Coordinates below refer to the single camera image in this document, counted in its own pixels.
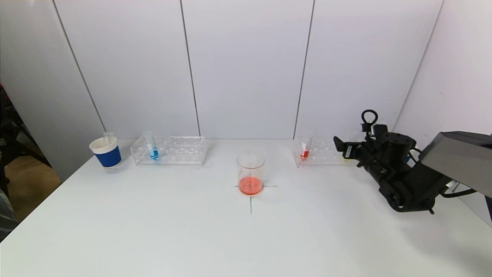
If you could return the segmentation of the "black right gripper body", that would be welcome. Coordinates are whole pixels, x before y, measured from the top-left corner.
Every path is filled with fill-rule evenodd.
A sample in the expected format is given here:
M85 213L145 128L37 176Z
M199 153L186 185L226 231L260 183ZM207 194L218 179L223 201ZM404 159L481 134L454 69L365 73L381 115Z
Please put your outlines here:
M358 165L365 165L370 161L370 149L367 142L345 142L343 158L357 160Z

